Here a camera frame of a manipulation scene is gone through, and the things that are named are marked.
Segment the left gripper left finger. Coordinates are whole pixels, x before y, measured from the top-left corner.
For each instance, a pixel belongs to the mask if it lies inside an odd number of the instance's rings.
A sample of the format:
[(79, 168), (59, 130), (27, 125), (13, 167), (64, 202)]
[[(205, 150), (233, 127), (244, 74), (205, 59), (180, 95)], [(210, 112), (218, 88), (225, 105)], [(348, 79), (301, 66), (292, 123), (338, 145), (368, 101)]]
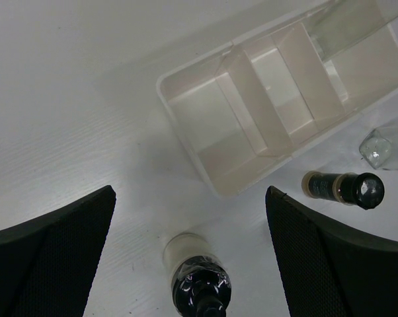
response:
[(115, 205), (105, 186), (0, 230), (0, 316), (82, 316)]

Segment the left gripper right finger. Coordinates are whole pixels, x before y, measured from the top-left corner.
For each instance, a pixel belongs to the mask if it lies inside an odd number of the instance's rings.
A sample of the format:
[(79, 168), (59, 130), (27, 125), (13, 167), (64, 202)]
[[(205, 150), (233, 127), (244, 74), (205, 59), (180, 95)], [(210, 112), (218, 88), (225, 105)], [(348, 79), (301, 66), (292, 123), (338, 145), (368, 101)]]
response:
[(398, 242), (271, 186), (266, 216), (290, 316), (398, 316)]

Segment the glass oil bottle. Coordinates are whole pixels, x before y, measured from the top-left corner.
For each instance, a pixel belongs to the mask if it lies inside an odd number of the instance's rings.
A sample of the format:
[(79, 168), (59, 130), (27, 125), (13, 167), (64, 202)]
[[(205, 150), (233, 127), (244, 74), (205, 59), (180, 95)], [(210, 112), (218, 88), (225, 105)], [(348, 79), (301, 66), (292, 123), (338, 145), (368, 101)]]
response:
[(398, 1), (329, 1), (305, 29), (322, 61), (347, 50), (398, 17)]
[(372, 130), (359, 151), (375, 170), (398, 170), (398, 117)]

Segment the spice jar near tray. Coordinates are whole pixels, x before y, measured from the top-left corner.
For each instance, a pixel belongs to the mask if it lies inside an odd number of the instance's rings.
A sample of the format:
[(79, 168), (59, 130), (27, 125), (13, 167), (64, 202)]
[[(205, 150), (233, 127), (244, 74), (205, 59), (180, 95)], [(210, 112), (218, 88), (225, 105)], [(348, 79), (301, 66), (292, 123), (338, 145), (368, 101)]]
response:
[(356, 205), (364, 210), (375, 209), (385, 196), (382, 180), (368, 172), (333, 174), (311, 171), (303, 177), (301, 188), (310, 198)]

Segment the white salt shaker black cap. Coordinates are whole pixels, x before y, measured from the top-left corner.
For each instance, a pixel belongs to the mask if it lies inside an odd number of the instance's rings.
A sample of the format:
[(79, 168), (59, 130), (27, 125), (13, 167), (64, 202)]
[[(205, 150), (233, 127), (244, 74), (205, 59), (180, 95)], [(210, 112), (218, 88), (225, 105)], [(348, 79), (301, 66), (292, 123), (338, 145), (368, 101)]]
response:
[(209, 243), (184, 232), (163, 251), (173, 304), (183, 317), (226, 316), (232, 284)]

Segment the white divided organizer tray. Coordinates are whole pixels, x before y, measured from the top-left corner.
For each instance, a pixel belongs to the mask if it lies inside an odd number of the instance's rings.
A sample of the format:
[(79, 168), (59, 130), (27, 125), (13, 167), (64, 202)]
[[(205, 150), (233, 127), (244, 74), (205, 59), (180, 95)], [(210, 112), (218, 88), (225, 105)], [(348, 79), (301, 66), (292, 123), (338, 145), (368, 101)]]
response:
[(285, 15), (157, 81), (203, 181), (237, 195), (398, 90), (391, 22), (322, 61), (305, 29), (320, 5)]

